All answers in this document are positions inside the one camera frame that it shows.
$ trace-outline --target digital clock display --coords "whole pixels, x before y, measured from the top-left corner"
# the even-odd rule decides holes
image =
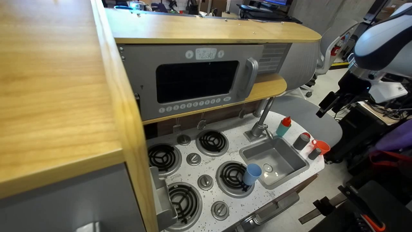
[[[209,47],[196,48],[196,59],[197,60],[214,59],[216,56],[216,52],[217,52],[216,48],[209,48]]]

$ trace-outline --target fire extinguisher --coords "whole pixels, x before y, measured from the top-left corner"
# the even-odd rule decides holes
[[[331,56],[336,56],[337,52],[339,51],[339,49],[342,47],[343,42],[345,41],[345,36],[342,36],[342,38],[340,38],[340,40],[335,44],[335,46],[332,48],[332,51],[330,52]]]

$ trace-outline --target microwave handle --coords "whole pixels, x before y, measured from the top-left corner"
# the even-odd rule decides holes
[[[255,84],[256,76],[258,75],[259,64],[254,58],[249,57],[246,60],[246,67],[248,68],[247,76],[249,77],[249,80],[246,84],[246,87],[238,93],[238,96],[240,98],[249,97],[253,85]]]

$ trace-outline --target ventilation grille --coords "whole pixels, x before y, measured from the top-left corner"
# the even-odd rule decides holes
[[[289,51],[291,43],[270,43],[263,47],[258,73],[278,73]]]

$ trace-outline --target sink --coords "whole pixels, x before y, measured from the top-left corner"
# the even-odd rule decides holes
[[[262,169],[260,183],[274,189],[309,168],[309,163],[283,138],[264,140],[239,150],[246,164]]]

